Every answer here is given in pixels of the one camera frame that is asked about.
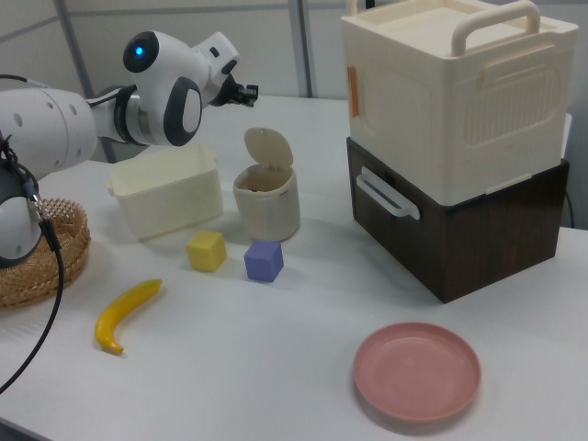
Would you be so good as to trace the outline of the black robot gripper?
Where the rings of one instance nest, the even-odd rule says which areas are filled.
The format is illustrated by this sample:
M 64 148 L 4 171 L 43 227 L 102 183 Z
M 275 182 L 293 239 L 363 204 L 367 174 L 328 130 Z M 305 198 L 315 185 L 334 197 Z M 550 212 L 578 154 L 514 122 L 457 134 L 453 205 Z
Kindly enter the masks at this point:
M 194 51 L 202 57 L 208 72 L 202 96 L 207 105 L 220 107 L 229 102 L 242 102 L 243 106 L 254 106 L 258 86 L 243 88 L 234 80 L 232 69 L 240 61 L 240 55 L 224 34 L 215 32 L 195 46 Z

